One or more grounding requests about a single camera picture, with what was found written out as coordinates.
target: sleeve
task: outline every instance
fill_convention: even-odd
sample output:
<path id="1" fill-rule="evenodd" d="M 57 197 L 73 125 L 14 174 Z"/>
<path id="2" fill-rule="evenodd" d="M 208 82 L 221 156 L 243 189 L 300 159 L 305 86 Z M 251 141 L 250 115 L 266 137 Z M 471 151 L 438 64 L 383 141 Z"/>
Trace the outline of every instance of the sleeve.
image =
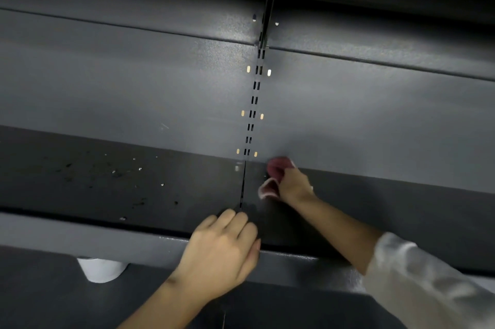
<path id="1" fill-rule="evenodd" d="M 366 291 L 408 329 L 494 329 L 495 295 L 416 244 L 385 233 Z"/>

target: forearm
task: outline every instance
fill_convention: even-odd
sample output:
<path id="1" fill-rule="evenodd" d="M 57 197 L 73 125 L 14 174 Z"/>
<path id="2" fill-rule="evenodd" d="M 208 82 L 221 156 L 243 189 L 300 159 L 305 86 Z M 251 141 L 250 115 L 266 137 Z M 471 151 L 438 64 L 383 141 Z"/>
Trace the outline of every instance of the forearm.
<path id="1" fill-rule="evenodd" d="M 382 231 L 362 223 L 316 196 L 290 203 L 362 274 L 366 274 Z"/>
<path id="2" fill-rule="evenodd" d="M 118 329 L 182 329 L 204 304 L 183 286 L 169 279 Z"/>

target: person's right hand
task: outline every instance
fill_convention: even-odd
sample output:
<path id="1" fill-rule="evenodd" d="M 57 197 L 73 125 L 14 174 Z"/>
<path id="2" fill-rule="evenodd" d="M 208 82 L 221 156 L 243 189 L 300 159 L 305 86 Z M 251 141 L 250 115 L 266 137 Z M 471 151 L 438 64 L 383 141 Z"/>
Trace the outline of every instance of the person's right hand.
<path id="1" fill-rule="evenodd" d="M 193 232 L 170 282 L 201 305 L 240 285 L 258 262 L 261 240 L 245 213 L 227 209 L 205 219 Z"/>
<path id="2" fill-rule="evenodd" d="M 280 198 L 291 207 L 316 198 L 308 177 L 298 168 L 287 168 L 279 185 Z"/>

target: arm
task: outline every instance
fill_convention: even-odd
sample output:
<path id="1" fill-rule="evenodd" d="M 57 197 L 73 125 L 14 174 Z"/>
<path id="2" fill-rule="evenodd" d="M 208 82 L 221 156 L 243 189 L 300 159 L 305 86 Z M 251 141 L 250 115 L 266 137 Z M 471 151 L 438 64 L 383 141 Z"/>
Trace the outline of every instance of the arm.
<path id="1" fill-rule="evenodd" d="M 315 227 L 362 274 L 366 274 L 382 231 L 341 212 L 313 193 L 306 175 L 297 168 L 285 170 L 280 197 Z"/>
<path id="2" fill-rule="evenodd" d="M 258 262 L 261 241 L 245 213 L 228 209 L 193 232 L 177 269 L 118 329 L 181 329 L 211 300 L 240 285 Z"/>
<path id="3" fill-rule="evenodd" d="M 408 328 L 495 327 L 495 295 L 392 233 L 355 220 L 313 193 L 307 177 L 285 169 L 281 199 L 313 225 L 364 276 L 366 291 Z"/>

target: white bucket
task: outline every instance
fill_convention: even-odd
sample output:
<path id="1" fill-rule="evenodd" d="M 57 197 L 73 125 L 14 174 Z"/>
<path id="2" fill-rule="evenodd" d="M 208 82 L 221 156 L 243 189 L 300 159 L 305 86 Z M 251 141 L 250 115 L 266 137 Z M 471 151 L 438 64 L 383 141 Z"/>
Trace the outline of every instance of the white bucket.
<path id="1" fill-rule="evenodd" d="M 118 261 L 92 259 L 92 258 L 77 258 L 77 262 L 81 266 L 84 275 L 90 282 L 105 283 L 114 280 L 122 274 L 127 268 L 128 263 Z"/>

